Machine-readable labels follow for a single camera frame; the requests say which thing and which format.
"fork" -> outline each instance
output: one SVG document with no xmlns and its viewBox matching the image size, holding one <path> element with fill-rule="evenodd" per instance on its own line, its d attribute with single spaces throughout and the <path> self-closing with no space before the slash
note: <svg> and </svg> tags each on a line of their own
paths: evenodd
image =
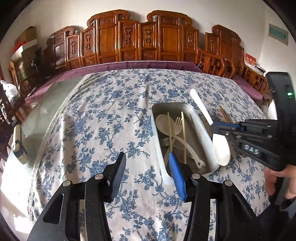
<svg viewBox="0 0 296 241">
<path fill-rule="evenodd" d="M 177 117 L 176 118 L 176 121 L 175 121 L 175 132 L 174 132 L 174 135 L 178 135 L 181 131 L 182 131 L 182 118 L 181 117 Z M 175 138 L 172 139 L 172 145 L 174 145 L 175 143 Z M 165 166 L 167 166 L 168 164 L 168 155 L 170 154 L 170 149 L 168 148 L 166 154 L 165 154 L 165 157 L 163 158 L 164 160 L 164 163 L 165 163 Z"/>
</svg>

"tablecloth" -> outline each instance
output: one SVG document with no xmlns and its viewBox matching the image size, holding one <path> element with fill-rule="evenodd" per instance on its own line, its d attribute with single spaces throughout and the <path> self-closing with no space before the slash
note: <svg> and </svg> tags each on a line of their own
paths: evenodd
<svg viewBox="0 0 296 241">
<path fill-rule="evenodd" d="M 151 107 L 160 102 L 186 102 L 201 112 L 189 95 L 195 88 L 212 119 L 222 119 L 222 105 L 234 121 L 264 118 L 250 97 L 232 80 L 178 70 L 131 69 L 85 76 L 55 115 L 35 162 L 28 200 L 36 220 L 64 180 L 83 182 L 114 163 L 119 152 L 127 163 L 118 196 L 105 209 L 113 240 L 183 240 L 190 203 L 175 187 L 164 185 L 151 128 Z M 268 206 L 264 166 L 237 156 L 209 176 L 230 179 L 258 215 Z M 215 230 L 211 205 L 209 240 Z M 85 230 L 81 207 L 81 233 Z"/>
</svg>

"screw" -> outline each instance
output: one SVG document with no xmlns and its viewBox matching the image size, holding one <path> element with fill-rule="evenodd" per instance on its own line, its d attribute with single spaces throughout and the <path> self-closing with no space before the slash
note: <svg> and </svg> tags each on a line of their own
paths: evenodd
<svg viewBox="0 0 296 241">
<path fill-rule="evenodd" d="M 101 173 L 99 173 L 99 174 L 97 174 L 97 175 L 95 175 L 95 179 L 97 179 L 97 180 L 100 180 L 100 179 L 102 179 L 104 177 L 104 175 L 103 174 L 101 174 Z"/>
<path fill-rule="evenodd" d="M 200 175 L 198 173 L 193 173 L 191 176 L 193 179 L 200 179 Z"/>
<path fill-rule="evenodd" d="M 64 182 L 63 182 L 63 186 L 64 187 L 67 187 L 67 186 L 69 186 L 71 184 L 71 182 L 69 181 L 69 180 L 65 180 Z"/>
<path fill-rule="evenodd" d="M 225 185 L 231 187 L 232 186 L 232 181 L 226 180 Z"/>
</svg>

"rectangular metal container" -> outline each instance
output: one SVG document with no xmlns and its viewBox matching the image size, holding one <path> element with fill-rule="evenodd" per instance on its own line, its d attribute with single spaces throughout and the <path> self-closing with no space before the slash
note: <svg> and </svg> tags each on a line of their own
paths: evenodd
<svg viewBox="0 0 296 241">
<path fill-rule="evenodd" d="M 169 103 L 159 103 L 152 106 L 151 115 L 151 125 L 154 134 L 154 143 L 158 156 L 158 161 L 160 164 L 160 170 L 163 178 L 164 184 L 174 185 L 173 179 L 170 176 L 169 165 L 165 167 L 164 156 L 168 149 L 168 136 L 161 133 L 155 124 L 155 119 L 158 115 L 170 113 L 170 117 L 175 121 L 177 117 L 181 117 L 181 111 L 184 113 L 185 119 L 185 132 L 186 132 L 186 142 L 193 148 L 198 157 L 206 163 L 205 167 L 198 169 L 194 160 L 187 154 L 186 160 L 187 164 L 190 166 L 193 172 L 199 173 L 204 177 L 208 177 L 211 173 L 219 168 L 219 164 L 215 159 L 213 152 L 212 140 L 205 128 L 205 125 L 209 124 L 203 123 L 196 113 L 195 109 L 188 103 L 183 102 L 169 102 Z M 178 134 L 179 137 L 183 138 L 182 131 Z M 177 140 L 173 147 L 179 162 L 183 163 L 183 145 Z"/>
</svg>

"wall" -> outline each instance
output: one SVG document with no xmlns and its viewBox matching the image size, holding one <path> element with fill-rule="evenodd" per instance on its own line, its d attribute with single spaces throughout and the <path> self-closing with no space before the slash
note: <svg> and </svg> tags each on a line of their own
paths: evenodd
<svg viewBox="0 0 296 241">
<path fill-rule="evenodd" d="M 269 23 L 288 31 L 279 16 L 265 4 L 265 34 L 258 63 L 266 72 L 288 72 L 292 78 L 294 89 L 296 89 L 296 43 L 290 33 L 288 46 L 269 37 Z"/>
<path fill-rule="evenodd" d="M 264 38 L 264 3 L 262 0 L 34 0 L 17 17 L 0 43 L 0 63 L 5 79 L 10 79 L 8 66 L 14 41 L 29 26 L 37 27 L 37 40 L 42 48 L 53 32 L 65 26 L 86 28 L 94 14 L 124 9 L 135 20 L 145 22 L 153 10 L 168 10 L 187 14 L 193 27 L 200 30 L 201 46 L 204 33 L 221 24 L 238 33 L 245 50 L 259 58 Z"/>
</svg>

